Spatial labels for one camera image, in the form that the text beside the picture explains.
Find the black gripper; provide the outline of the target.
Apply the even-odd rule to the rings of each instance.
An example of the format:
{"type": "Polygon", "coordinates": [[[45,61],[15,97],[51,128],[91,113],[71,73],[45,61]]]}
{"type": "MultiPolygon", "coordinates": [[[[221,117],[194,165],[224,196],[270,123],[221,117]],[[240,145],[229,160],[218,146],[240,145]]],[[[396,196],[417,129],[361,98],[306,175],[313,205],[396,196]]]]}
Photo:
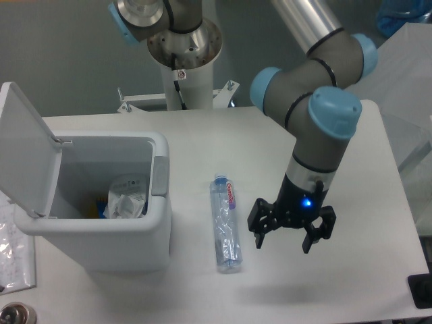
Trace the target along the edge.
{"type": "Polygon", "coordinates": [[[256,248],[261,249],[265,235],[280,227],[305,228],[304,254],[308,254],[312,245],[320,239],[330,239],[336,214],[332,206],[322,207],[326,195],[321,180],[313,184],[313,191],[310,192],[297,187],[285,175],[275,203],[258,198],[248,216],[248,229],[254,234],[256,248]],[[321,224],[315,227],[312,222],[318,218],[321,218],[321,224]]]}

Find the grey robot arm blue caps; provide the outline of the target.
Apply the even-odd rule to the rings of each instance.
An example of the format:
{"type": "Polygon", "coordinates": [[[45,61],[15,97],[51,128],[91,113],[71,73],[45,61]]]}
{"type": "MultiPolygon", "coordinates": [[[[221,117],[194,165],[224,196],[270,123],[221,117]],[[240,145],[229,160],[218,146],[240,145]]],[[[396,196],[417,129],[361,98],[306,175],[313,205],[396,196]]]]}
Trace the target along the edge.
{"type": "MultiPolygon", "coordinates": [[[[265,68],[250,86],[252,103],[296,142],[275,202],[257,199],[248,228],[257,247],[271,231],[302,228],[308,252],[333,231],[335,212],[323,202],[362,112],[347,87],[374,70],[377,49],[365,35],[348,34],[324,1],[273,6],[307,60],[290,72],[265,68]]],[[[109,12],[129,43],[146,41],[165,79],[168,109],[213,107],[212,64],[222,39],[200,1],[114,1],[109,12]]]]}

